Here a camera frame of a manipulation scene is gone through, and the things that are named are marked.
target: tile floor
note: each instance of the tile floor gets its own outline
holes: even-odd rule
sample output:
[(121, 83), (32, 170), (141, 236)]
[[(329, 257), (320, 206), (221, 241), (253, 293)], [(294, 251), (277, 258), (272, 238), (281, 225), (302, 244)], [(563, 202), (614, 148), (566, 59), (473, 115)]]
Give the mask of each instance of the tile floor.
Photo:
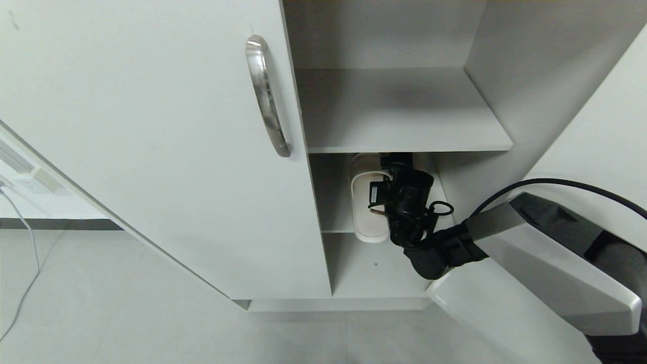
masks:
[[(246, 313), (127, 233), (36, 233), (47, 259), (1, 364), (504, 363), (436, 305)], [(27, 232), (0, 231), (3, 332), (34, 270)]]

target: black cable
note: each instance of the black cable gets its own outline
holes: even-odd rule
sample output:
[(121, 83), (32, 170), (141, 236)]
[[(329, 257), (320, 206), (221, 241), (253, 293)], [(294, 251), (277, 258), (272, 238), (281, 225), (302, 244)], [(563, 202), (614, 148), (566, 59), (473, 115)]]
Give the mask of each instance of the black cable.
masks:
[(527, 186), (527, 185), (536, 185), (536, 184), (549, 184), (549, 185), (562, 185), (562, 186), (570, 186), (570, 187), (575, 187), (579, 188), (582, 190), (590, 191), (593, 192), (594, 194), (598, 194), (600, 196), (604, 196), (608, 199), (612, 199), (613, 201), (616, 201), (617, 203), (620, 203), (629, 209), (633, 210), (636, 212), (638, 215), (642, 216), (644, 219), (647, 219), (647, 210), (644, 208), (638, 206), (636, 203), (631, 202), (630, 200), (616, 195), (613, 192), (609, 192), (607, 190), (604, 190), (603, 188), (596, 187), (596, 186), (591, 186), (587, 185), (586, 183), (582, 182), (575, 182), (575, 181), (570, 181), (568, 179), (559, 179), (559, 178), (533, 178), (533, 179), (526, 179), (525, 181), (520, 181), (517, 183), (513, 183), (509, 185), (508, 187), (504, 188), (503, 190), (500, 190), (499, 192), (495, 193), (490, 197), (489, 199), (486, 199), (479, 207), (476, 208), (476, 210), (470, 215), (470, 217), (479, 214), (483, 209), (485, 209), (488, 205), (490, 205), (492, 202), (494, 202), (496, 199), (499, 197), (505, 195), (506, 193), (510, 192), (511, 190), (514, 190), (515, 188), (519, 188), (522, 186)]

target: wall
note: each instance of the wall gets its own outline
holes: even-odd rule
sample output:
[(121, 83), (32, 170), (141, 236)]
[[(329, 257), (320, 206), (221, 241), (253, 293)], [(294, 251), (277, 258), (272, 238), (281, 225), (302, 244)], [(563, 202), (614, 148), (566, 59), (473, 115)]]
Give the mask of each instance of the wall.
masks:
[[(581, 181), (647, 207), (645, 65), (647, 27), (525, 178)], [(647, 251), (647, 223), (626, 207), (575, 188), (542, 185), (525, 189), (573, 209)], [(504, 358), (515, 358), (516, 363), (550, 363), (543, 357), (547, 350), (538, 348), (568, 349), (571, 343), (582, 346), (579, 332), (557, 320), (553, 312), (491, 260), (455, 269), (444, 281), (437, 282), (441, 285), (439, 298), (457, 303), (452, 306), (452, 315)], [(469, 306), (463, 302), (479, 304)], [(582, 361), (570, 362), (588, 362), (584, 360), (590, 352), (582, 351), (582, 355)]]
[(647, 21), (644, 1), (489, 1), (465, 71), (514, 142), (436, 162), (454, 218), (519, 181)]
[[(645, 65), (647, 27), (526, 178), (581, 181), (647, 208)], [(574, 188), (551, 185), (527, 190), (574, 209), (647, 251), (647, 223), (626, 207)]]
[(283, 7), (295, 69), (462, 67), (485, 2), (284, 1)]
[[(38, 163), (29, 155), (21, 152), (4, 135), (0, 134), (0, 140), (11, 146), (18, 154), (34, 166)], [(0, 160), (0, 176), (11, 181), (16, 175), (11, 167)], [(105, 219), (106, 217), (90, 206), (83, 199), (61, 186), (54, 194), (35, 194), (26, 188), (14, 183), (13, 187), (4, 188), (20, 213), (25, 218), (46, 218), (46, 219)], [(0, 218), (17, 218), (16, 213), (5, 198), (0, 198)]]

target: silver handle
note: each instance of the silver handle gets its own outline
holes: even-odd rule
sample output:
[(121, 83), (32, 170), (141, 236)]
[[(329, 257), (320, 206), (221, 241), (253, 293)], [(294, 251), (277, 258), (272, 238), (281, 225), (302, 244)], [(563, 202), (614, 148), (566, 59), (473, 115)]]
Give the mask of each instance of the silver handle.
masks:
[(247, 39), (245, 45), (245, 55), (247, 56), (247, 65), (249, 73), (252, 76), (254, 92), (258, 100), (258, 107), (261, 110), (263, 123), (267, 129), (267, 135), (278, 153), (282, 157), (290, 156), (290, 146), (285, 141), (279, 115), (276, 113), (274, 96), (270, 87), (270, 78), (267, 74), (267, 64), (265, 63), (265, 49), (267, 43), (263, 37), (253, 35)]

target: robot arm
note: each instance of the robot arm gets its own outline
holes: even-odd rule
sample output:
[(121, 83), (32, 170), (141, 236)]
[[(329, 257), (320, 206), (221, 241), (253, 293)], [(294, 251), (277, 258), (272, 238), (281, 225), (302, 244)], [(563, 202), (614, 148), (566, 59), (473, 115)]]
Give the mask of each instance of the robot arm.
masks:
[(584, 188), (645, 218), (647, 211), (597, 187), (536, 179), (502, 190), (459, 225), (425, 235), (421, 230), (432, 231), (435, 225), (433, 212), (413, 202), (421, 196), (426, 202), (428, 190), (412, 193), (412, 187), (426, 187), (408, 183), (398, 172), (391, 170), (394, 179), (386, 189), (391, 196), (387, 200), (397, 202), (385, 204), (391, 241), (404, 248), (418, 274), (438, 279), (448, 269), (490, 257), (580, 330), (603, 363), (647, 363), (645, 252), (575, 212), (529, 193), (481, 212), (510, 190), (533, 183)]

